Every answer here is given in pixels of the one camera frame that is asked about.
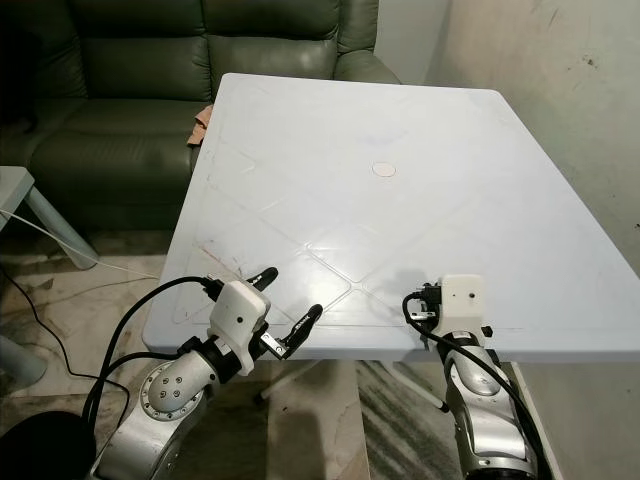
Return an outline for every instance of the white cable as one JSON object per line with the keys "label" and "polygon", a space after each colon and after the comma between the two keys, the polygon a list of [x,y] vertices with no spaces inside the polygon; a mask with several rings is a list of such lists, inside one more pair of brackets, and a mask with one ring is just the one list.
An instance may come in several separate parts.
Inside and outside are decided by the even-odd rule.
{"label": "white cable", "polygon": [[100,260],[98,260],[97,258],[93,258],[91,255],[87,255],[84,252],[81,252],[80,250],[78,250],[77,248],[72,247],[71,245],[69,245],[68,243],[60,240],[58,237],[56,237],[55,235],[47,232],[44,228],[40,228],[38,225],[31,223],[29,220],[22,218],[19,215],[16,215],[15,213],[11,213],[7,210],[2,210],[0,208],[0,213],[2,213],[3,215],[9,215],[9,217],[11,218],[15,218],[16,220],[20,220],[23,223],[26,223],[27,225],[29,225],[30,227],[35,228],[36,230],[38,230],[39,232],[44,233],[46,236],[54,239],[56,242],[58,242],[60,245],[64,245],[65,247],[67,247],[69,250],[77,253],[78,255],[81,255],[85,258],[88,258],[89,260],[91,260],[92,262],[96,262],[98,265],[102,265],[103,267],[109,267],[109,268],[114,268],[116,270],[122,270],[123,272],[129,272],[129,273],[134,273],[136,275],[140,275],[142,277],[146,277],[146,278],[155,278],[156,280],[158,279],[158,277],[156,277],[155,275],[149,275],[148,273],[143,273],[143,272],[138,272],[136,270],[131,270],[129,268],[124,268],[124,267],[119,267],[118,265],[111,265],[110,263],[105,263],[105,262],[101,262]]}

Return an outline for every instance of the table surface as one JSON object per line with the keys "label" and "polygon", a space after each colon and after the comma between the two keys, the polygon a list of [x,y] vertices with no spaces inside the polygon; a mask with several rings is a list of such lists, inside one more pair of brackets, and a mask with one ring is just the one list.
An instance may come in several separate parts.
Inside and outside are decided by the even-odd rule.
{"label": "table surface", "polygon": [[[640,359],[640,280],[495,91],[225,75],[162,281],[271,265],[273,333],[325,307],[297,358],[435,358],[401,299],[475,273],[504,360]],[[171,290],[143,339],[211,308]]]}

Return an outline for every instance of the wall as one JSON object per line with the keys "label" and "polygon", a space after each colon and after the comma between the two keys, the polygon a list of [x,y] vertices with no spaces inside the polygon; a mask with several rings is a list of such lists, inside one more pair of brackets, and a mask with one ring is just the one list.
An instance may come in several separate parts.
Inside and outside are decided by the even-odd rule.
{"label": "wall", "polygon": [[380,0],[375,54],[402,83],[423,85],[447,0]]}
{"label": "wall", "polygon": [[[637,273],[639,25],[637,0],[450,0],[432,68],[500,91]],[[565,479],[638,477],[640,365],[521,367]]]}
{"label": "wall", "polygon": [[438,81],[500,91],[640,273],[640,2],[451,0]]}

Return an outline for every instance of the marble floor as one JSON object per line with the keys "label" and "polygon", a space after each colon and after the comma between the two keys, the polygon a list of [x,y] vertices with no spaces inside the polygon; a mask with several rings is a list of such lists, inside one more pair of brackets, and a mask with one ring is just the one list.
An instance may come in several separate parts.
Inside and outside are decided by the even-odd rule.
{"label": "marble floor", "polygon": [[[74,370],[95,373],[113,328],[158,280],[95,266],[76,270],[48,239],[1,241],[0,262],[35,302],[42,320],[64,342]],[[158,232],[89,236],[111,264],[159,276],[170,235]],[[79,411],[91,381],[70,377],[51,336],[35,323],[24,298],[0,281],[0,331],[48,361],[43,378],[24,387],[0,374],[0,434],[40,411]],[[145,350],[140,333],[146,310],[126,328],[116,355]],[[246,378],[225,386],[205,421],[186,439],[174,478],[180,479],[451,479],[458,478],[453,423],[380,365],[325,361],[257,407],[253,396],[298,362],[260,362]],[[125,365],[116,381],[136,394],[153,362]],[[438,365],[412,365],[442,394]],[[124,394],[108,388],[97,440],[104,444]]]}

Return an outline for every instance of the sofa backrest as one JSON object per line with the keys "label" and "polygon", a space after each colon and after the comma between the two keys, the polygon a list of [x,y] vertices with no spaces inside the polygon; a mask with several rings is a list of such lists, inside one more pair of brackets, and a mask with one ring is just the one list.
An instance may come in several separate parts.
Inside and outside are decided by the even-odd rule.
{"label": "sofa backrest", "polygon": [[65,0],[2,0],[0,16],[35,34],[41,56],[34,78],[35,96],[40,98],[85,97],[80,39]]}
{"label": "sofa backrest", "polygon": [[39,97],[212,101],[228,72],[329,79],[378,0],[1,0],[43,40]]}
{"label": "sofa backrest", "polygon": [[329,79],[373,49],[378,0],[203,0],[213,90],[228,72]]}
{"label": "sofa backrest", "polygon": [[200,0],[70,0],[90,97],[211,99]]}

